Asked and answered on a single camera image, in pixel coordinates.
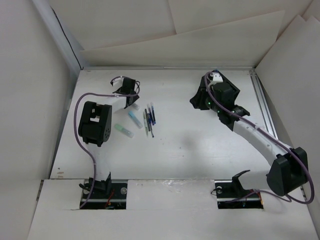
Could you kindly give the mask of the green grey pen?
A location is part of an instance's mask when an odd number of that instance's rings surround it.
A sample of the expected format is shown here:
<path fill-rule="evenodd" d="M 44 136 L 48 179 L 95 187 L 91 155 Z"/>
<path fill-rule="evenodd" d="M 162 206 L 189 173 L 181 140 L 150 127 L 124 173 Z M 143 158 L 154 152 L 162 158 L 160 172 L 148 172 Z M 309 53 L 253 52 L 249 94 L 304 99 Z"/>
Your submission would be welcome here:
<path fill-rule="evenodd" d="M 152 120 L 150 118 L 149 113 L 147 112 L 147 109 L 144 109 L 144 116 L 145 116 L 145 121 L 146 121 L 146 125 L 147 125 L 147 130 L 151 133 L 151 136 L 154 138 L 154 132 L 152 129 Z"/>

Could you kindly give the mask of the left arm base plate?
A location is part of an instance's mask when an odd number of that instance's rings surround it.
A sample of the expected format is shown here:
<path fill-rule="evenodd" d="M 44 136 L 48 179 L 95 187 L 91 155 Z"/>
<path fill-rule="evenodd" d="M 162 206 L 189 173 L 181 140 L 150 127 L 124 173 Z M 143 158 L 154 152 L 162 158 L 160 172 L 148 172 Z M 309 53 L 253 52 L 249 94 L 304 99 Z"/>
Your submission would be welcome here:
<path fill-rule="evenodd" d="M 125 210 L 127 205 L 128 182 L 124 180 L 95 181 L 92 193 L 87 200 L 93 179 L 80 183 L 82 195 L 79 207 L 81 210 Z"/>

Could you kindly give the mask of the green cap clear marker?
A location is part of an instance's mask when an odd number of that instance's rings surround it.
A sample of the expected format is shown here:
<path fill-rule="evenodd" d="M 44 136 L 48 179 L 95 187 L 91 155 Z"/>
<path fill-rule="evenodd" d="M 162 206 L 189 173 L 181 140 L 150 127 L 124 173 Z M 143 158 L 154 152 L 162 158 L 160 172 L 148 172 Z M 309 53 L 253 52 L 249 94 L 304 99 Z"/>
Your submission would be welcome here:
<path fill-rule="evenodd" d="M 134 137 L 134 133 L 131 132 L 130 130 L 126 129 L 125 127 L 123 127 L 122 125 L 116 123 L 114 125 L 115 129 L 119 132 L 121 132 L 122 134 L 124 134 L 125 136 L 129 137 L 129 138 L 133 138 Z"/>

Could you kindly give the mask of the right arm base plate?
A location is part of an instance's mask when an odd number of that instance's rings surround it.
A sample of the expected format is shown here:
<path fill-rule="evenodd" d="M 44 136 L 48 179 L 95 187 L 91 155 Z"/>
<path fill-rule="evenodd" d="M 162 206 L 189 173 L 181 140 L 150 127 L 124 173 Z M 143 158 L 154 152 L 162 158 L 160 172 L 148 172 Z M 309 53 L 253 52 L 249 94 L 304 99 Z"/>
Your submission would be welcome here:
<path fill-rule="evenodd" d="M 263 209 L 261 196 L 253 190 L 245 190 L 238 180 L 215 180 L 211 194 L 216 196 L 220 210 Z"/>

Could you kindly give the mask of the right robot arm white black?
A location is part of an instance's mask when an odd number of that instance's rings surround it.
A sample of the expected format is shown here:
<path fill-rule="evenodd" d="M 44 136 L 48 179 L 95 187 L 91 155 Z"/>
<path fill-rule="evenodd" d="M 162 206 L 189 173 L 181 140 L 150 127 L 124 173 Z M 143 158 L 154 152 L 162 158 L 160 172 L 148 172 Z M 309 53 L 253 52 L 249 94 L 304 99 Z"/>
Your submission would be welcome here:
<path fill-rule="evenodd" d="M 216 112 L 219 121 L 251 144 L 267 161 L 267 170 L 244 170 L 235 175 L 231 191 L 243 197 L 249 190 L 271 190 L 285 196 L 310 180 L 307 153 L 270 135 L 247 111 L 235 103 L 240 90 L 218 70 L 207 72 L 190 103 L 195 109 Z"/>

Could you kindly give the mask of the light blue cap marker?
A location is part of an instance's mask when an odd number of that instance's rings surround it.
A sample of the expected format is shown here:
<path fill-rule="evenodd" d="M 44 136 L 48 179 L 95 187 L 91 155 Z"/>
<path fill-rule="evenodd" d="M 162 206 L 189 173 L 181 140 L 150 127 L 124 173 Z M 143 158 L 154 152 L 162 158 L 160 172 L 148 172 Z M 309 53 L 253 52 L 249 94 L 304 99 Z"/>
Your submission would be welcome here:
<path fill-rule="evenodd" d="M 142 129 L 142 128 L 143 128 L 142 123 L 139 121 L 139 119 L 136 117 L 136 115 L 135 115 L 132 111 L 129 111 L 129 112 L 128 112 L 128 115 L 129 115 L 130 119 L 135 123 L 135 125 L 136 125 L 139 129 Z"/>

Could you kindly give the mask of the dark blue pen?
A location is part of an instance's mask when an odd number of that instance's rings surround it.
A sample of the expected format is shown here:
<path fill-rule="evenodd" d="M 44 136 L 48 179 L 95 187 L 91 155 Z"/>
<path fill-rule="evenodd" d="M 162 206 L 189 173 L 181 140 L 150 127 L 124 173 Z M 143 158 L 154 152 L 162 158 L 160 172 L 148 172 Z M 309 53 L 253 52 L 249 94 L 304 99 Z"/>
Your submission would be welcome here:
<path fill-rule="evenodd" d="M 155 125 L 156 124 L 156 116 L 155 116 L 154 105 L 153 105 L 152 102 L 150 103 L 150 107 L 151 107 L 151 114 L 152 114 L 153 124 Z"/>

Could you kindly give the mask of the orange cap clear marker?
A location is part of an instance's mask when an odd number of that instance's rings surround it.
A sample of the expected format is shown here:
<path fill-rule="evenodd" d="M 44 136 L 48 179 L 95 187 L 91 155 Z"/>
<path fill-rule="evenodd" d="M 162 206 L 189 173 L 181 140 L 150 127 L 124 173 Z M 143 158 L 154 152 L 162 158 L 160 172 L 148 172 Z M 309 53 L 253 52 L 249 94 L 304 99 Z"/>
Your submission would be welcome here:
<path fill-rule="evenodd" d="M 132 107 L 133 107 L 135 110 L 137 110 L 137 111 L 140 109 L 140 106 L 137 105 L 137 104 L 133 104 Z"/>

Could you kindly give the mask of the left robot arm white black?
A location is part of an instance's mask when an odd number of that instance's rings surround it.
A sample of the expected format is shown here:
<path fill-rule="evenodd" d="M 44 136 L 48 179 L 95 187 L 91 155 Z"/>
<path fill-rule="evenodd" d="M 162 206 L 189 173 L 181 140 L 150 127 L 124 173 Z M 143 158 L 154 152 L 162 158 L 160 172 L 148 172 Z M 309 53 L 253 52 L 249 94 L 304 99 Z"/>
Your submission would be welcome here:
<path fill-rule="evenodd" d="M 97 160 L 94 155 L 87 150 L 80 142 L 82 138 L 86 145 L 93 144 L 101 147 L 107 142 L 111 135 L 112 114 L 118 110 L 126 109 L 139 99 L 141 83 L 138 80 L 127 76 L 117 76 L 110 81 L 111 85 L 120 81 L 121 86 L 111 94 L 99 94 L 86 92 L 82 94 L 74 107 L 73 112 L 73 132 L 75 140 L 79 147 L 91 158 L 93 166 L 93 175 L 88 183 L 80 184 L 80 188 L 87 191 L 86 200 L 91 198 L 92 194 L 97 194 L 100 198 L 107 198 L 111 194 L 111 175 L 106 179 L 97 180 Z M 77 122 L 78 108 L 81 101 L 87 96 L 107 98 L 107 104 L 99 104 L 93 101 L 86 101 L 83 105 L 80 121 Z"/>

